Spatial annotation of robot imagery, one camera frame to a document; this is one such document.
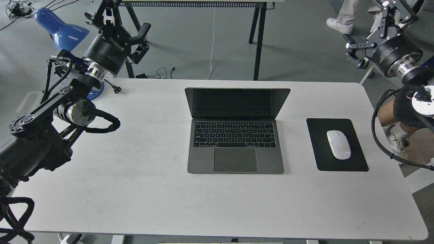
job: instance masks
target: desk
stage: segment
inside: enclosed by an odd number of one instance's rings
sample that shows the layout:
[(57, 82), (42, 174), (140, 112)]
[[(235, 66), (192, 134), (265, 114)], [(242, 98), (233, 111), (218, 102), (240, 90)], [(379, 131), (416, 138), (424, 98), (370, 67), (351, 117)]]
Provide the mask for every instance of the desk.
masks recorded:
[[(273, 2), (283, 2), (283, 0), (273, 0)], [(134, 13), (132, 7), (254, 7), (255, 12), (253, 14), (252, 27), (250, 29), (249, 44), (253, 43), (253, 37), (255, 35), (256, 24), (259, 17), (259, 27), (258, 27), (258, 41), (256, 43), (256, 56), (255, 56), (255, 69), (253, 72), (253, 80), (258, 80), (259, 76), (259, 66), (261, 61), (262, 52), (262, 39), (264, 34), (265, 25), (265, 12), (267, 10), (267, 2), (264, 0), (123, 0), (121, 6), (127, 7), (128, 13), (133, 20), (133, 23), (137, 30), (140, 29), (140, 22)], [(135, 78), (132, 71), (131, 64), (126, 63), (129, 78)]]
[[(398, 163), (372, 138), (373, 109), (357, 83), (112, 82), (122, 93), (106, 91), (95, 103), (118, 117), (121, 127), (109, 134), (84, 133), (71, 162), (19, 184), (13, 195), (36, 203), (27, 230), (310, 240), (423, 240), (428, 235)], [(290, 88), (276, 118), (284, 174), (187, 173), (191, 117), (185, 87)], [(319, 171), (306, 118), (351, 119), (369, 171)], [(60, 122), (54, 124), (63, 129)], [(107, 123), (95, 120), (91, 126)], [(163, 126), (170, 129), (159, 132)], [(379, 124), (377, 129), (386, 145)]]

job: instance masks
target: gray floor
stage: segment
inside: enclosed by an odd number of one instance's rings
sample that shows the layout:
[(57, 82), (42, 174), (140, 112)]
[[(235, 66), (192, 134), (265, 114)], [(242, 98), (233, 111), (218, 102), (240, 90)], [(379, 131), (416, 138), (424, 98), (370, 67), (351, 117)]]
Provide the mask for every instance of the gray floor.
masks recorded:
[[(36, 8), (49, 1), (36, 1)], [(365, 70), (354, 68), (344, 57), (345, 40), (341, 33), (328, 28), (325, 21), (336, 17), (343, 0), (287, 0), (277, 3), (276, 9), (266, 13), (265, 33), (261, 59), (260, 80), (359, 82)], [(0, 0), (0, 6), (7, 3)], [(79, 1), (59, 10), (58, 14), (66, 23), (84, 26), (91, 30), (73, 54), (80, 56), (97, 30), (84, 23), (84, 12), (91, 3)], [(152, 28), (148, 34), (150, 50), (139, 65), (134, 66), (136, 74), (156, 76), (156, 71), (176, 67), (174, 79), (205, 79), (210, 71), (210, 54), (213, 41), (213, 8), (135, 8), (139, 20), (149, 22)], [(128, 13), (121, 9), (123, 24), (132, 36), (135, 28), (128, 19)], [(247, 43), (253, 9), (215, 9), (215, 40), (212, 56), (211, 79), (252, 80), (256, 45)], [(365, 11), (358, 13), (353, 34), (362, 40), (369, 33), (372, 16)], [(4, 11), (0, 11), (0, 28), (9, 23)], [(17, 108), (31, 91), (44, 88), (46, 62), (56, 50), (49, 35), (33, 19), (19, 20), (0, 32), (0, 145), (10, 139), (8, 125), (15, 117), (32, 107), (37, 95), (32, 94), (18, 113)], [(432, 56), (426, 53), (424, 58)], [(123, 68), (119, 77), (127, 77)], [(375, 104), (382, 93), (398, 88), (398, 80), (387, 80), (377, 75), (364, 83), (366, 92)], [(409, 159), (426, 164), (434, 157), (432, 150), (434, 136), (426, 129), (418, 131), (411, 141)], [(416, 170), (403, 165), (404, 175)], [(420, 243), (434, 243), (433, 187), (423, 189), (414, 198), (429, 229), (429, 239)], [(57, 234), (35, 233), (35, 244), (59, 243)], [(110, 243), (110, 235), (85, 235), (86, 244)], [(129, 237), (126, 243), (184, 242), (185, 237), (152, 236)], [(194, 239), (196, 242), (230, 242), (228, 238)], [(240, 239), (240, 242), (270, 241), (261, 239)], [(283, 241), (286, 244), (305, 243), (303, 240)], [(12, 243), (25, 243), (15, 238)], [(361, 244), (366, 241), (323, 241), (329, 244)]]

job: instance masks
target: white sneaker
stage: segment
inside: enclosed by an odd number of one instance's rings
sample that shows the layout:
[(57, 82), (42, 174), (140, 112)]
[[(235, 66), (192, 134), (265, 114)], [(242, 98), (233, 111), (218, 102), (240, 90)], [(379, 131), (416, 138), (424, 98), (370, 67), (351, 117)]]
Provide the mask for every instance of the white sneaker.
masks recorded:
[(333, 18), (328, 18), (325, 23), (327, 24), (328, 27), (339, 31), (342, 34), (351, 34), (351, 31), (354, 27), (354, 24), (351, 24), (351, 25), (339, 24), (336, 21), (336, 19), (333, 19)]
[(407, 159), (407, 153), (405, 152), (405, 147), (409, 145), (408, 138), (407, 137), (397, 138), (395, 135), (391, 134), (390, 129), (392, 129), (392, 127), (394, 126), (395, 124), (387, 127), (385, 131), (387, 140), (389, 141), (389, 144), (392, 147), (393, 153), (395, 153), (398, 157)]
[(370, 33), (374, 32), (378, 27), (380, 27), (382, 14), (383, 13), (381, 11), (375, 14), (374, 23), (372, 24), (371, 30), (369, 31)]

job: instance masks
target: trackpad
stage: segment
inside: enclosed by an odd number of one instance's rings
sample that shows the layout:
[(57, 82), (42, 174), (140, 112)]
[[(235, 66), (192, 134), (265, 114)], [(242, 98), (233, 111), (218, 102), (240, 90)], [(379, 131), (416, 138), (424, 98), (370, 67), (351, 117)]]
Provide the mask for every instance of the trackpad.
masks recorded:
[(254, 148), (215, 148), (215, 172), (257, 172)]

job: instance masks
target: sock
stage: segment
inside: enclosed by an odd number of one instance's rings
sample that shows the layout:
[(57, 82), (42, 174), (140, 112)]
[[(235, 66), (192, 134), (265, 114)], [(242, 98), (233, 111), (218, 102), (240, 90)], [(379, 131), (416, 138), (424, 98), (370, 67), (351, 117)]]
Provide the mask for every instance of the sock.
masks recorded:
[(407, 133), (401, 128), (401, 124), (397, 123), (390, 129), (390, 134), (394, 135), (396, 138), (410, 137), (413, 133)]

